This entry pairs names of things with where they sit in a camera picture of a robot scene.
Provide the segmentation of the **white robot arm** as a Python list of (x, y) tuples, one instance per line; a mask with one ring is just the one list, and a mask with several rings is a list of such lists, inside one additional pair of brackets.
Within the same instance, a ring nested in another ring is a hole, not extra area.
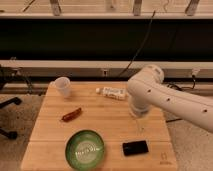
[(168, 88), (163, 80), (157, 65), (146, 65), (128, 80), (132, 114), (141, 117), (154, 105), (213, 133), (213, 99)]

